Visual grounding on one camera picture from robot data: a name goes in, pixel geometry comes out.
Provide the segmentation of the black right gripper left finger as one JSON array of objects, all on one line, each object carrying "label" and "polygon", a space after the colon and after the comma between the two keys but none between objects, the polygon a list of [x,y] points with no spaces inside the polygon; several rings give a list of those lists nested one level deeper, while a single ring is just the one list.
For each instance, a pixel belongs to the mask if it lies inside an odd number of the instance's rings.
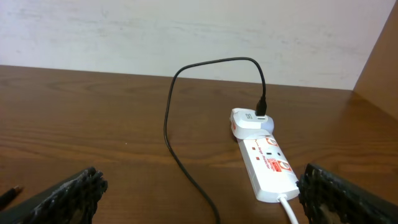
[{"label": "black right gripper left finger", "polygon": [[1,212],[1,223],[91,223],[107,188],[103,173],[89,167]]}]

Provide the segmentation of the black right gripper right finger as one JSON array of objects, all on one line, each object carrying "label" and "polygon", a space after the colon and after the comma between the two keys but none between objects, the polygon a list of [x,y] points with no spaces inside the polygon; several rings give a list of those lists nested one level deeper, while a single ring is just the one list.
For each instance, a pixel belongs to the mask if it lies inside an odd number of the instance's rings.
[{"label": "black right gripper right finger", "polygon": [[397,224],[397,205],[316,164],[296,184],[309,223]]}]

